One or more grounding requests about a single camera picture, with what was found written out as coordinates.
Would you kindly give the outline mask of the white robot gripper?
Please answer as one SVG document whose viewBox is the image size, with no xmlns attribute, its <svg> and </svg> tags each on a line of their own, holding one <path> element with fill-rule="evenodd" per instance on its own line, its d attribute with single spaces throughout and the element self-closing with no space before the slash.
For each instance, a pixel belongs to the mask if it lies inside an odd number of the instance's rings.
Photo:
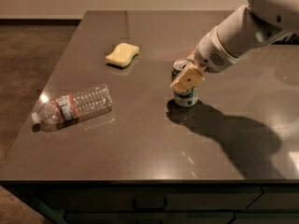
<svg viewBox="0 0 299 224">
<path fill-rule="evenodd" d="M 217 26 L 200 40 L 187 58 L 205 67 L 209 73 L 220 73 L 239 60 L 241 53 L 236 39 L 237 31 Z M 198 66 L 189 63 L 172 81 L 170 88 L 182 93 L 198 86 L 204 80 L 204 72 Z"/>
</svg>

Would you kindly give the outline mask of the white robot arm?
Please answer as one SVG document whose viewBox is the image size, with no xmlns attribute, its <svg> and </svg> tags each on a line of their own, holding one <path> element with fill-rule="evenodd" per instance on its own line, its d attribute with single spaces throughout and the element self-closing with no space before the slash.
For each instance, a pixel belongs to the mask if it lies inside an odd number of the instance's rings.
<svg viewBox="0 0 299 224">
<path fill-rule="evenodd" d="M 200 40 L 171 88 L 176 92 L 189 90 L 205 79 L 205 72 L 219 73 L 250 49 L 298 30 L 299 0 L 248 0 Z"/>
</svg>

